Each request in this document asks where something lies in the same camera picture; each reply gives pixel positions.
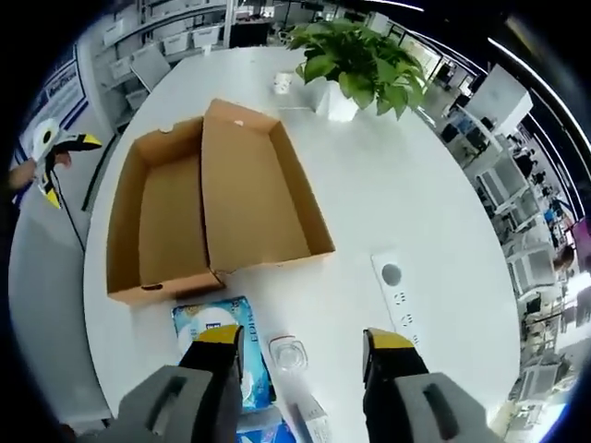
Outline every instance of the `white table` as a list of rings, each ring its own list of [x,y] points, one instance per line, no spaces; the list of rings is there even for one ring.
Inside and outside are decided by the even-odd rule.
[[[174,302],[129,308],[106,295],[117,178],[134,138],[203,114],[216,97],[281,117],[332,234],[336,253],[323,262],[240,270],[229,293],[247,295],[261,343],[289,332],[305,344],[305,381],[331,419],[334,441],[368,440],[362,331],[392,329],[370,254],[393,246],[415,299],[429,369],[445,372],[495,413],[518,376],[518,318],[501,247],[476,193],[411,112],[396,122],[393,113],[378,118],[367,110],[350,124],[332,124],[309,110],[309,87],[298,79],[290,96],[273,95],[274,73],[302,58],[282,48],[247,48],[185,59],[121,137],[94,205],[84,269],[90,350],[113,414],[130,389],[180,358]]]

